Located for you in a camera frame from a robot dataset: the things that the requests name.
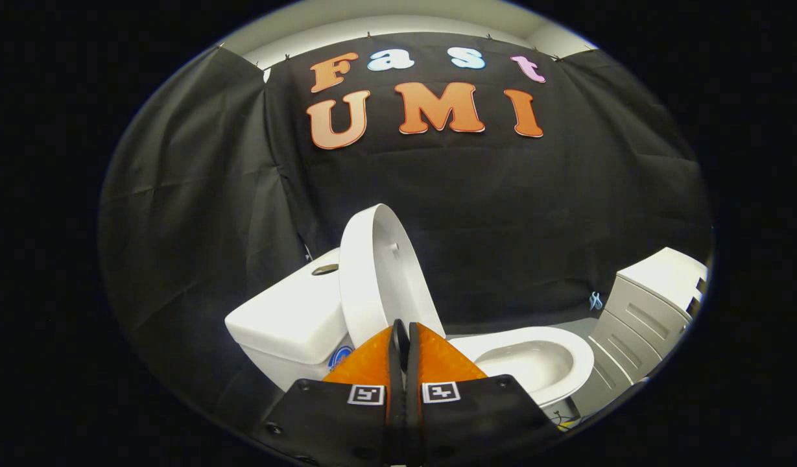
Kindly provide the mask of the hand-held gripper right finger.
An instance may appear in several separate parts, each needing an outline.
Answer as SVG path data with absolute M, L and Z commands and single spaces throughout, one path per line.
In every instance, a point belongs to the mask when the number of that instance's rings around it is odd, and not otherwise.
M 513 376 L 485 376 L 421 323 L 407 336 L 407 466 L 517 465 L 561 441 Z

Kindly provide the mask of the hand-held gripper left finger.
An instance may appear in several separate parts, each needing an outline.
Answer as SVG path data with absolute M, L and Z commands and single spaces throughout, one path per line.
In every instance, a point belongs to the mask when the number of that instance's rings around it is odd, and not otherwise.
M 405 369 L 396 319 L 323 379 L 295 379 L 255 438 L 298 466 L 389 466 L 406 438 Z

